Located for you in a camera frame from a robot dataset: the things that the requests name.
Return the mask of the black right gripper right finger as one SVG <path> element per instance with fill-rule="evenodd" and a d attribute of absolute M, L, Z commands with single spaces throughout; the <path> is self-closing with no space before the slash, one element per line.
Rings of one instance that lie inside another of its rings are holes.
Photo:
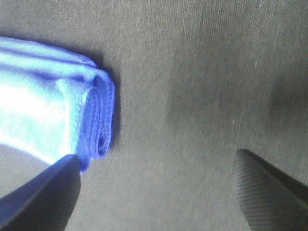
<path fill-rule="evenodd" d="M 308 187 L 250 150 L 235 154 L 233 186 L 253 231 L 306 231 Z"/>

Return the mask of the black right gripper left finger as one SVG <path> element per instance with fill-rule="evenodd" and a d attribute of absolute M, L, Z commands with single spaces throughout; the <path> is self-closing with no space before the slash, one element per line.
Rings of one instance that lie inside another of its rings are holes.
<path fill-rule="evenodd" d="M 2 231 L 63 231 L 80 193 L 78 157 L 61 158 L 0 199 Z"/>

